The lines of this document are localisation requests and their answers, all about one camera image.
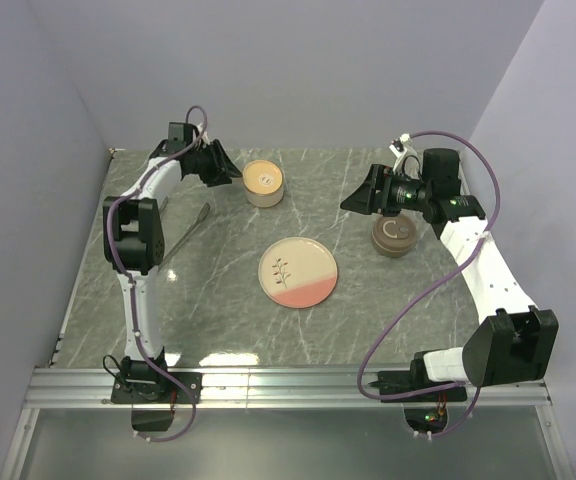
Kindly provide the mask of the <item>metal tongs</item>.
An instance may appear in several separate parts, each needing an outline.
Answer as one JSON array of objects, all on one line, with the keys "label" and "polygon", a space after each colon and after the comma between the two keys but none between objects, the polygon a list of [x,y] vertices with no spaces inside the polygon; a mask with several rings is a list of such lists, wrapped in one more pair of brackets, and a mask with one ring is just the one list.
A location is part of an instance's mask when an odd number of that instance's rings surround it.
[{"label": "metal tongs", "polygon": [[185,233],[174,243],[174,245],[167,250],[165,253],[163,260],[160,264],[160,267],[163,268],[167,265],[174,256],[179,252],[181,247],[184,243],[190,238],[190,236],[197,230],[197,228],[204,222],[204,220],[208,217],[211,212],[211,206],[208,202],[206,202],[202,208],[200,209],[197,217],[195,218],[194,222],[188,227]]}]

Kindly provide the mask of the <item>dark brown round lid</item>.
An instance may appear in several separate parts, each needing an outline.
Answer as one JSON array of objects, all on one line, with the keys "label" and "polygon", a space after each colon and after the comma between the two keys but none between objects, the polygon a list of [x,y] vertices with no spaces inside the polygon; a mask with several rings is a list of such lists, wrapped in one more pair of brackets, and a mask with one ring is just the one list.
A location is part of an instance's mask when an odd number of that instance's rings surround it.
[{"label": "dark brown round lid", "polygon": [[389,237],[392,239],[415,239],[417,242],[417,228],[413,220],[403,214],[394,217],[378,217],[373,224],[372,237]]}]

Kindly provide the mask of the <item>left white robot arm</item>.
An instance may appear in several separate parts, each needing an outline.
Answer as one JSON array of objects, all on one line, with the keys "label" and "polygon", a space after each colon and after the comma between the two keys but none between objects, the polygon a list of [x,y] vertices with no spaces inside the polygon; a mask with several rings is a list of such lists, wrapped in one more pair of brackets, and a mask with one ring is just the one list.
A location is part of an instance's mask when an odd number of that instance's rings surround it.
[{"label": "left white robot arm", "polygon": [[221,143],[208,139],[204,123],[172,122],[135,183],[102,205],[104,256],[120,283],[127,334],[117,382],[148,402],[164,399],[174,384],[156,325],[156,276],[166,250],[160,209],[188,176],[217,187],[242,173]]}]

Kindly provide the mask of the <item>tan round lid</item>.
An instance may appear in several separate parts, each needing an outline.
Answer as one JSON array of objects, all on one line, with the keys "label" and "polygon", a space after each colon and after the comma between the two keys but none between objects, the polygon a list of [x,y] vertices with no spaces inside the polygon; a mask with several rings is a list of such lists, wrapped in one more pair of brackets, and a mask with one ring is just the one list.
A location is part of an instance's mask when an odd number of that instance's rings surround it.
[{"label": "tan round lid", "polygon": [[271,195],[283,187],[283,174],[268,160],[249,162],[242,172],[245,188],[256,195]]}]

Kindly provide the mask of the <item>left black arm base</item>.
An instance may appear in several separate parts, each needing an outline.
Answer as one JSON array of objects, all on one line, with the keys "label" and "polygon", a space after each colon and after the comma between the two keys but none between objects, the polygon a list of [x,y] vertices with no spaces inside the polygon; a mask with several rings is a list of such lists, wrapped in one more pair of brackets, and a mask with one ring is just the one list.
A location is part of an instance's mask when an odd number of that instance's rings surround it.
[{"label": "left black arm base", "polygon": [[139,433],[166,432],[173,424],[176,407],[192,407],[200,400],[202,375],[172,372],[171,381],[146,369],[120,375],[114,381],[110,403],[131,408],[131,424]]}]

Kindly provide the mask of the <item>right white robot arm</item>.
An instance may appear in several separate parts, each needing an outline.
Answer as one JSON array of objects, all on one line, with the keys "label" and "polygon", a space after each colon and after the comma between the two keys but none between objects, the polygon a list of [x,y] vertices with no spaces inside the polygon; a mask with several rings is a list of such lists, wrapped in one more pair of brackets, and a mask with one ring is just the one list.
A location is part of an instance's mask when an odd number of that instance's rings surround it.
[{"label": "right white robot arm", "polygon": [[559,322],[552,310],[538,308],[512,275],[490,232],[496,218],[487,216],[474,196],[461,193],[458,152],[425,150],[416,179],[404,172],[409,157],[399,154],[392,167],[372,165],[340,206],[383,218],[404,210],[421,213],[457,264],[423,293],[429,295],[462,276],[479,326],[462,347],[418,353],[410,366],[409,386],[398,392],[372,393],[362,382],[358,390],[381,402],[429,400],[468,384],[481,388],[543,379]]}]

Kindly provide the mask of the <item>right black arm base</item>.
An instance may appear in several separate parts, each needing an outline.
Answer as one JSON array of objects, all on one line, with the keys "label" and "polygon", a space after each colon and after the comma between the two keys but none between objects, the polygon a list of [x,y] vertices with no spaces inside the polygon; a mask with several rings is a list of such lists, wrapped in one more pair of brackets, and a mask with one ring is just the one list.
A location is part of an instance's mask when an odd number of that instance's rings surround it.
[{"label": "right black arm base", "polygon": [[[377,380],[371,386],[379,390],[381,396],[401,395],[410,391],[448,385],[448,382],[433,382],[423,373],[409,371],[379,371]],[[400,399],[407,404],[404,419],[414,434],[427,437],[442,433],[449,422],[448,404],[465,402],[468,399],[464,386],[432,391]]]}]

